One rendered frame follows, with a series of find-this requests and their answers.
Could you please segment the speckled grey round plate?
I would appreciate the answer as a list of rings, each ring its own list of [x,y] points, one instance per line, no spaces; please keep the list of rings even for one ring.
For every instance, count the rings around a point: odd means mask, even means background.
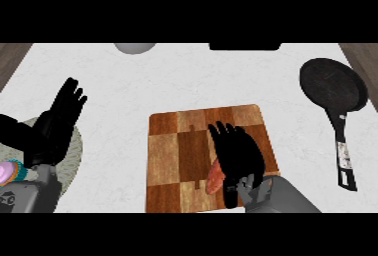
[[[4,115],[0,115],[0,139],[1,138],[12,139],[12,136],[7,130],[15,127],[16,123],[18,121],[13,118],[6,117]],[[62,183],[60,195],[63,195],[69,187],[69,184],[74,180],[78,167],[80,167],[81,155],[82,155],[81,135],[80,135],[78,129],[74,129],[66,156],[63,160],[59,162],[59,164],[56,165],[57,181]],[[12,148],[10,146],[6,146],[0,141],[0,162],[7,161],[12,158],[15,158],[23,164],[23,153],[18,149]],[[23,181],[34,181],[38,177],[37,171],[28,168],[26,170],[28,170],[28,174]]]

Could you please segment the black flat appliance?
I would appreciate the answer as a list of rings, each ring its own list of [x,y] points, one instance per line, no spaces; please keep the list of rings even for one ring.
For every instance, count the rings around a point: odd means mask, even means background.
[[[209,43],[214,51],[274,51],[282,43]]]

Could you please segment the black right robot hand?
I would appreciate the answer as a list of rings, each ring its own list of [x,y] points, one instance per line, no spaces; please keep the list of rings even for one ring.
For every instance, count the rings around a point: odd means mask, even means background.
[[[215,124],[208,125],[208,131],[224,174],[224,207],[232,209],[238,206],[238,198],[242,198],[243,204],[251,202],[248,193],[263,182],[266,169],[263,153],[242,127],[217,121]]]

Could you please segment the checkered wooden cutting board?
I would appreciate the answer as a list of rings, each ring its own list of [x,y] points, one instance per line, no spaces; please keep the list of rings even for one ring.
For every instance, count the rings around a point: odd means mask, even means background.
[[[189,213],[224,208],[223,193],[205,193],[215,160],[208,126],[215,122],[245,129],[264,157],[266,173],[280,174],[257,105],[155,113],[147,132],[146,212]]]

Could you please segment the black frying pan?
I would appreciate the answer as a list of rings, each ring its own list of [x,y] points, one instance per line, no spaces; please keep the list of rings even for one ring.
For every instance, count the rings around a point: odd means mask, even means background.
[[[357,190],[345,141],[345,120],[367,102],[367,89],[356,71],[328,58],[310,59],[300,68],[300,87],[308,100],[323,108],[335,132],[338,186]]]

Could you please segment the grey round bowl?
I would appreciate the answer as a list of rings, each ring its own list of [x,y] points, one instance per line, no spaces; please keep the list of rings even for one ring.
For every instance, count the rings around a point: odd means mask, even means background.
[[[116,43],[116,49],[130,55],[142,54],[153,48],[153,43]]]

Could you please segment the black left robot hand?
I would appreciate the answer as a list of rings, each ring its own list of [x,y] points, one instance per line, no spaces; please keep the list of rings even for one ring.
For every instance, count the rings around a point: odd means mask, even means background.
[[[23,166],[56,166],[66,156],[74,126],[78,121],[87,96],[78,81],[68,78],[46,110],[28,126],[0,114],[0,143],[23,152]]]

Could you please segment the pink frosted cupcake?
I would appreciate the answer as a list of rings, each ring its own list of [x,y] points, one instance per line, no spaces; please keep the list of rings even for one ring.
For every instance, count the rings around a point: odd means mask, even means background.
[[[15,181],[23,181],[28,170],[20,161],[15,158],[0,162],[0,187],[6,186]]]

